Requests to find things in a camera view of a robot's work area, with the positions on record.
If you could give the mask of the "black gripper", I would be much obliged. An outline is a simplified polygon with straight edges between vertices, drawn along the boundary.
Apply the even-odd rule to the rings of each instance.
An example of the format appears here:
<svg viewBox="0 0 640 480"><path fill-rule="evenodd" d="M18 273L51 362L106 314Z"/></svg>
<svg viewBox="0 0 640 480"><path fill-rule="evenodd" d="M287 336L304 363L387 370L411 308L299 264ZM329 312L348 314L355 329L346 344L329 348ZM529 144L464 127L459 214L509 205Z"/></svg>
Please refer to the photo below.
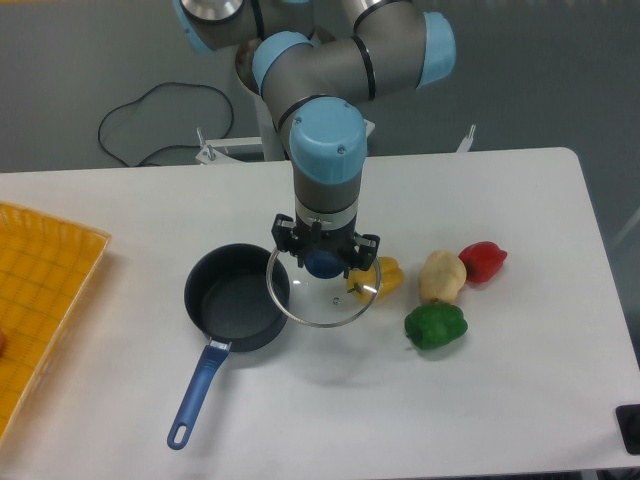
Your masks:
<svg viewBox="0 0 640 480"><path fill-rule="evenodd" d="M367 271L377 258L380 246L378 235L355 233L355 222L353 219L339 229L326 230L277 214L271 234L276 249L294 257L298 268L309 263L314 252L324 252L344 265L343 277L348 278L354 270Z"/></svg>

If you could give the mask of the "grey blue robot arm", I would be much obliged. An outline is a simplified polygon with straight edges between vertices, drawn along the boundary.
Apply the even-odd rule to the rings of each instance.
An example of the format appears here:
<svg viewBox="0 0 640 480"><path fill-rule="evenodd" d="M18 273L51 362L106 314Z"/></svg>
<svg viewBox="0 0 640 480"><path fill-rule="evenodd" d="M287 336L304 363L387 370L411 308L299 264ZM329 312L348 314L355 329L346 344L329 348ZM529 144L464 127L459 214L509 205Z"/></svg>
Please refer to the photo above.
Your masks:
<svg viewBox="0 0 640 480"><path fill-rule="evenodd" d="M192 46L257 43L250 68L293 169L296 214L278 215L276 247L320 279L370 268L379 239L356 232L366 123L359 105L448 76L456 41L440 13L409 1L347 1L352 33L315 44L309 1L178 1Z"/></svg>

